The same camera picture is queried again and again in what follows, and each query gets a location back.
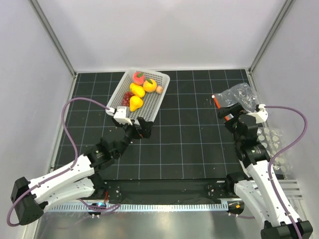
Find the clear zip bag orange zipper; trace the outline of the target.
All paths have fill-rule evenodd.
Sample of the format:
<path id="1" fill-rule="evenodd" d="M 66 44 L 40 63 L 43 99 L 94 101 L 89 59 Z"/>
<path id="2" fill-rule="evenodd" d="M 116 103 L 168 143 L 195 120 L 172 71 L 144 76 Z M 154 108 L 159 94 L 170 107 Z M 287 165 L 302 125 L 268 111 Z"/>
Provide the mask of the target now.
<path id="1" fill-rule="evenodd" d="M 253 94 L 251 87 L 247 83 L 240 83 L 222 93 L 212 95 L 218 110 L 220 107 L 229 107 L 234 104 L 240 104 L 248 113 L 255 111 L 257 97 Z"/>

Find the yellow toy pear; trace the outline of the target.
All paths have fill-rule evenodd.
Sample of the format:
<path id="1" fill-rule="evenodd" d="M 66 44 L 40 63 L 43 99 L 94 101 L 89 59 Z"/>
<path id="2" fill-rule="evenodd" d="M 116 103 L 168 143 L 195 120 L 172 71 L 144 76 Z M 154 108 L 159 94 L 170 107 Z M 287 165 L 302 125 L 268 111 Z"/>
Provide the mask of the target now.
<path id="1" fill-rule="evenodd" d="M 143 100 L 139 98 L 138 96 L 132 96 L 130 98 L 130 111 L 134 112 L 137 109 L 141 108 L 143 106 Z"/>

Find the red toy grapes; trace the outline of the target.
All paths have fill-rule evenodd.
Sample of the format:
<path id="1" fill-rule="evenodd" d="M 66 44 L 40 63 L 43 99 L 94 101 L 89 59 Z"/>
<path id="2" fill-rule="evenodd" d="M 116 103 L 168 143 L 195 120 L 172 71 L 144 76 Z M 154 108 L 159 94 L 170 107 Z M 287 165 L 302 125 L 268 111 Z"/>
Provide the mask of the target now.
<path id="1" fill-rule="evenodd" d="M 123 99 L 122 99 L 122 106 L 125 107 L 129 107 L 130 106 L 130 98 L 133 96 L 134 94 L 132 92 L 125 92 Z"/>

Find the white perforated plastic basket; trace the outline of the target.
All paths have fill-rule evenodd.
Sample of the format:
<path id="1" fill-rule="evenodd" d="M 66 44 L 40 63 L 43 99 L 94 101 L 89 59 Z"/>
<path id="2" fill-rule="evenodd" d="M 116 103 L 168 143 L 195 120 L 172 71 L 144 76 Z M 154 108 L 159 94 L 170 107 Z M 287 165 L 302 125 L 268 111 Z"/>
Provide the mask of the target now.
<path id="1" fill-rule="evenodd" d="M 161 94 L 155 92 L 146 93 L 143 97 L 143 106 L 134 112 L 128 112 L 128 117 L 131 120 L 137 120 L 138 117 L 142 117 L 146 121 L 154 121 L 170 82 L 169 75 L 158 71 L 143 68 L 128 69 L 117 84 L 110 100 L 107 103 L 107 107 L 116 109 L 121 105 L 124 93 L 129 91 L 130 83 L 133 82 L 133 75 L 135 72 L 142 72 L 147 78 L 154 79 L 157 85 L 163 87 L 163 92 Z"/>

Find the yellow toy mango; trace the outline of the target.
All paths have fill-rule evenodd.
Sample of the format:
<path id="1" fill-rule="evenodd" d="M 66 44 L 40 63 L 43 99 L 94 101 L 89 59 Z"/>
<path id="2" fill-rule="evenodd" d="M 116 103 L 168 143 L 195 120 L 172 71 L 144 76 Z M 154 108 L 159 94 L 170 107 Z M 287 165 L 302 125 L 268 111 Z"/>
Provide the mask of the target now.
<path id="1" fill-rule="evenodd" d="M 139 98 L 143 98 L 145 96 L 145 90 L 142 86 L 137 85 L 135 83 L 130 84 L 130 91 Z"/>

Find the orange toy with leaf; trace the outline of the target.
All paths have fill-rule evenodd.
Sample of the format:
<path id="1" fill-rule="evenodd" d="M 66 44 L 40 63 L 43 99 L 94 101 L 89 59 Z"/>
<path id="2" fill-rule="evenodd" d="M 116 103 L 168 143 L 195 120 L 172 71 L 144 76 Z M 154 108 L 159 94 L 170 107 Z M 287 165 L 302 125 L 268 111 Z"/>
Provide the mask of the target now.
<path id="1" fill-rule="evenodd" d="M 143 89 L 147 93 L 154 92 L 157 88 L 157 83 L 154 79 L 146 78 L 143 83 Z"/>

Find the pink toy peach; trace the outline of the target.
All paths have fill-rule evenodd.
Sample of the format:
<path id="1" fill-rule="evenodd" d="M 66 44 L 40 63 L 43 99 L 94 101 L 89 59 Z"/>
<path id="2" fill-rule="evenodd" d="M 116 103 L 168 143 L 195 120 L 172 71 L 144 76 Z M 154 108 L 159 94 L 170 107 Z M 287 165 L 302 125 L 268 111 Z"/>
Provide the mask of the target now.
<path id="1" fill-rule="evenodd" d="M 143 85 L 145 81 L 145 76 L 143 72 L 135 72 L 133 74 L 133 83 L 137 85 Z"/>

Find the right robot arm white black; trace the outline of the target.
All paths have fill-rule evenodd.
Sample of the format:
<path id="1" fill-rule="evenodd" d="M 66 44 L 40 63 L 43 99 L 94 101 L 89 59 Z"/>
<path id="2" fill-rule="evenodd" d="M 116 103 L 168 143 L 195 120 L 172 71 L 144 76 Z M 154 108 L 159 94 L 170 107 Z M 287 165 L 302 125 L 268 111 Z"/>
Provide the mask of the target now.
<path id="1" fill-rule="evenodd" d="M 232 133 L 236 155 L 243 172 L 226 176 L 225 193 L 239 197 L 261 226 L 263 239 L 308 239 L 313 233 L 309 221 L 301 219 L 287 199 L 274 172 L 274 158 L 258 141 L 257 131 L 268 119 L 268 106 L 256 105 L 247 112 L 239 103 L 218 107 L 218 118 Z"/>

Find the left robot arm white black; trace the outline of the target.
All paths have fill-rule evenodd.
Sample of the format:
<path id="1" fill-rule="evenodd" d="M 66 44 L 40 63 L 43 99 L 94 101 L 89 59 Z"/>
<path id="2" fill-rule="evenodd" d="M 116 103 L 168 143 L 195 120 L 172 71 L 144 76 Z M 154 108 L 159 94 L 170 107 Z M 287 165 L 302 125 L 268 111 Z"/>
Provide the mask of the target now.
<path id="1" fill-rule="evenodd" d="M 115 122 L 125 132 L 121 140 L 107 142 L 105 138 L 101 138 L 99 143 L 84 154 L 76 154 L 74 161 L 49 174 L 32 180 L 25 177 L 17 179 L 10 197 L 12 207 L 7 215 L 7 224 L 14 226 L 10 221 L 12 212 L 17 215 L 17 225 L 24 226 L 38 220 L 45 211 L 59 202 L 104 197 L 105 184 L 99 172 L 121 158 L 132 139 L 151 136 L 154 123 L 142 117 L 138 117 L 137 122 L 138 125 Z"/>

